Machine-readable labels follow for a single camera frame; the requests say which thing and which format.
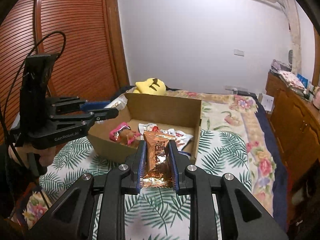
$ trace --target wall socket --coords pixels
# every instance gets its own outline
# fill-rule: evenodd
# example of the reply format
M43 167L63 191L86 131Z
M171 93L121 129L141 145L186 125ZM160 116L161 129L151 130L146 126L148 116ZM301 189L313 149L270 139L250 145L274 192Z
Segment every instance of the wall socket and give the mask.
M239 49L234 49L233 53L237 56L242 56L244 57L244 51L243 50L239 50Z

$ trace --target wooden cabinet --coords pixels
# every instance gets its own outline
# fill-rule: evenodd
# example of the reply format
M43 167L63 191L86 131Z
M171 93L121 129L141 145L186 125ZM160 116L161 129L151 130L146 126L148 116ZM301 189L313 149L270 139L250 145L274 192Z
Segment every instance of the wooden cabinet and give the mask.
M0 25L2 110L12 80L28 52L42 37L58 30L65 33L67 41L49 81L50 96L105 101L119 89L119 84L129 84L117 0L19 0ZM62 44L60 35L51 36L39 44L37 53L60 52ZM8 101L8 128L19 112L21 81L22 72ZM0 126L0 143L3 139Z
M281 159L295 182L320 157L320 113L271 73L266 91L275 98L270 124Z
M311 119L305 124L302 137L298 146L287 157L287 164L292 173L293 181L298 180L320 154L320 130L318 125Z

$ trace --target pink snack package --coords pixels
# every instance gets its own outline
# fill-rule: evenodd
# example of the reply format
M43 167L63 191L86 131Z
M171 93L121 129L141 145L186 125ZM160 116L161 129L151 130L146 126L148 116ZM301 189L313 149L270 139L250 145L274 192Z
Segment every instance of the pink snack package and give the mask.
M133 142L140 138L141 133L132 131L130 126L126 122L122 122L115 129L113 129L109 138L111 141L131 146Z

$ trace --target metal screw cap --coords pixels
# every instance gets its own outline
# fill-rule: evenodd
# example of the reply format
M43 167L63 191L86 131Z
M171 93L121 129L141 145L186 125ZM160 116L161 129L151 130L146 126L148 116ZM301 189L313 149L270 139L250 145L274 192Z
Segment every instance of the metal screw cap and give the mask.
M83 174L83 175L81 176L81 178L82 178L83 180L88 180L88 179L91 178L91 174L85 173L85 174Z
M119 170L121 170L121 171L126 171L128 168L129 168L129 166L127 164L119 165Z
M234 176L231 173L227 173L224 175L227 180L233 180Z
M195 171L195 170L197 169L197 166L195 166L195 165L188 165L187 169L188 169L189 171Z

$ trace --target wooden dresser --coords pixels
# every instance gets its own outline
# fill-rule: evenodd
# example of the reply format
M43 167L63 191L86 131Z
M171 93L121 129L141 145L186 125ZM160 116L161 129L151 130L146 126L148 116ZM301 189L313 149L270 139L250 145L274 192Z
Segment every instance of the wooden dresser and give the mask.
M281 159L296 182L320 157L320 112L270 72L266 91L275 98L270 124Z

